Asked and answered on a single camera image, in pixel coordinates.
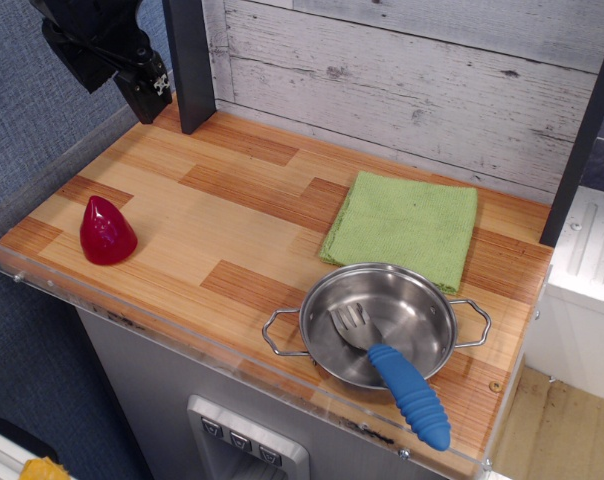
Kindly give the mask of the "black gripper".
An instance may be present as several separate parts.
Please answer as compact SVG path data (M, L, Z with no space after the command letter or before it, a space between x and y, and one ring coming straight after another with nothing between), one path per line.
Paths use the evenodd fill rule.
M93 93L115 83L142 124L172 103L168 73L138 24L139 1L33 1L42 34L73 77Z

